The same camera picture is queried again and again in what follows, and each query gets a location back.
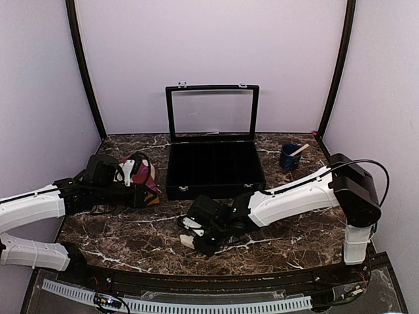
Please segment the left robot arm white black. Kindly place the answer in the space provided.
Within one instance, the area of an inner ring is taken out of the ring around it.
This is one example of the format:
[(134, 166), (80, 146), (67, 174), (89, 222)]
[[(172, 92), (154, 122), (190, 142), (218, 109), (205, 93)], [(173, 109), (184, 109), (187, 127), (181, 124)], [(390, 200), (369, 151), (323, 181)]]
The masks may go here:
[(122, 160), (94, 154), (75, 177), (1, 199), (1, 265), (66, 271), (78, 285), (92, 280), (92, 270), (72, 243), (41, 243), (10, 235), (11, 229), (48, 218), (90, 211), (97, 205), (142, 209), (158, 203), (155, 167), (135, 152)]

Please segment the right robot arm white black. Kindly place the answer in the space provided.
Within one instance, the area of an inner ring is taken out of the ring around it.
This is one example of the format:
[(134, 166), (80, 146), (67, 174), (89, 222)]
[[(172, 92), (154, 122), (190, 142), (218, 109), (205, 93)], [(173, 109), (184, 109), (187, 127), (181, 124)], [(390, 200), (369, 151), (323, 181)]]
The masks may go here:
[(366, 258), (385, 201), (385, 197), (377, 196), (373, 176), (361, 165), (381, 164), (368, 159), (351, 160), (341, 153), (332, 155), (330, 162), (291, 183), (239, 195), (230, 205), (198, 196), (187, 214), (179, 217), (180, 227), (189, 231), (180, 236), (181, 244), (213, 256), (232, 237), (288, 217), (339, 206), (346, 216), (346, 229), (343, 263), (335, 268), (334, 278), (341, 284), (349, 283)]

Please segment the maroon purple orange sock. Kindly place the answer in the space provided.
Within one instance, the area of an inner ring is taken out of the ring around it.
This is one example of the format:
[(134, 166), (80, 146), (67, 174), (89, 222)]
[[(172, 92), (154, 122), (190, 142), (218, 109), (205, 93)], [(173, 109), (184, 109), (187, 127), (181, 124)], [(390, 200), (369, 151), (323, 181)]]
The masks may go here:
[(143, 160), (146, 160), (149, 163), (147, 176), (145, 177), (144, 181), (139, 184), (131, 183), (130, 187), (128, 187), (132, 191), (130, 194), (129, 207), (140, 209), (159, 204), (160, 198), (158, 196), (158, 189), (155, 180), (149, 180), (152, 164), (149, 157), (142, 152), (135, 152), (123, 158), (122, 161), (125, 162), (127, 159), (135, 160), (134, 170), (132, 171), (131, 175), (135, 175), (138, 172)]

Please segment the beige brown block sock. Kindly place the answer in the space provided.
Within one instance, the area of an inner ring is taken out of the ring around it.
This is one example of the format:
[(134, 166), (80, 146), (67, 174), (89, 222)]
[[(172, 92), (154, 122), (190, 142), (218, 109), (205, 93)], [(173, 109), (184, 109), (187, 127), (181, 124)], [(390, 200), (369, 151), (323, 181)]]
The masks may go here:
[(194, 236), (181, 234), (179, 236), (179, 238), (180, 238), (180, 242), (181, 242), (182, 245), (184, 245), (184, 246), (186, 246), (190, 249), (194, 249), (194, 243), (193, 243)]

